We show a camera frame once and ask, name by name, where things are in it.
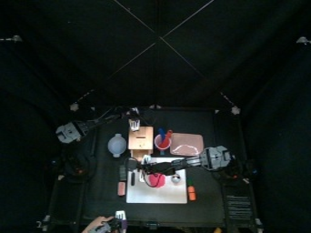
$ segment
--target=light fixture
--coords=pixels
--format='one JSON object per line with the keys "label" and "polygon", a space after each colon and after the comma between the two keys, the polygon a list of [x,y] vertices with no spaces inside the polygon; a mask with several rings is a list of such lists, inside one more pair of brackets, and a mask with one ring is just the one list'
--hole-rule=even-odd
{"label": "light fixture", "polygon": [[308,44],[311,44],[311,41],[307,40],[307,38],[305,38],[304,36],[301,36],[301,37],[297,39],[296,43],[304,43],[304,44],[308,43]]}

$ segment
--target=black curtain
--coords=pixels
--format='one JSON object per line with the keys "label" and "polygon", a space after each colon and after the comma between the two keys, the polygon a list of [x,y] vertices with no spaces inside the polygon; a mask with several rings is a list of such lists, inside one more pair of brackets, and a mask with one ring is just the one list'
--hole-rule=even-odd
{"label": "black curtain", "polygon": [[46,164],[61,150],[54,130],[84,119],[90,106],[233,104],[260,171],[265,229],[308,232],[311,45],[295,41],[311,37],[309,6],[2,1],[0,38],[22,42],[0,42],[0,230],[32,228],[46,214]]}

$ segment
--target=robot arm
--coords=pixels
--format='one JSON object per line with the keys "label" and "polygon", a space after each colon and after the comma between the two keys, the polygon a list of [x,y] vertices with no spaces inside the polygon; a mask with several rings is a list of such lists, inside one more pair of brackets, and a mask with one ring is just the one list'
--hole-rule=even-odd
{"label": "robot arm", "polygon": [[57,127],[56,135],[60,142],[69,144],[74,140],[78,140],[81,137],[84,137],[92,128],[100,126],[101,124],[114,122],[117,119],[125,117],[128,118],[130,130],[137,131],[140,129],[140,112],[137,107],[128,108],[125,112],[113,113],[106,117],[102,116],[88,121],[72,121],[66,125]]}
{"label": "robot arm", "polygon": [[170,176],[177,170],[189,167],[202,167],[208,171],[216,171],[226,167],[232,159],[234,157],[229,154],[228,150],[222,146],[218,146],[205,148],[197,157],[174,159],[170,162],[141,164],[137,169],[141,169],[146,175],[160,173]]}

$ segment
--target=human hand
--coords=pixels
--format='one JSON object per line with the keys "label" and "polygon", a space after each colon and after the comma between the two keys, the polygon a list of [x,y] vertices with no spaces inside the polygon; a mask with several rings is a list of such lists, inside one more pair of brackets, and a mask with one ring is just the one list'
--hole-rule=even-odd
{"label": "human hand", "polygon": [[85,227],[84,231],[81,233],[88,233],[93,228],[102,226],[105,222],[108,222],[112,218],[114,218],[113,216],[105,218],[102,216],[96,217],[92,222],[88,224],[88,226]]}

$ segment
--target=pink cup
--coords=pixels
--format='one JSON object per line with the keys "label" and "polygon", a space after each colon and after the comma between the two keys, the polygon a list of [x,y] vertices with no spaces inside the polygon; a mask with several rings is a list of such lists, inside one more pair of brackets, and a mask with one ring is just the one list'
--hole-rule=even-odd
{"label": "pink cup", "polygon": [[161,144],[161,136],[160,136],[160,135],[156,135],[156,137],[154,137],[154,146],[156,146],[156,148],[157,148],[160,151],[164,151],[165,149],[169,148],[170,139],[169,139],[169,144],[168,144],[166,147],[160,147],[160,144]]}

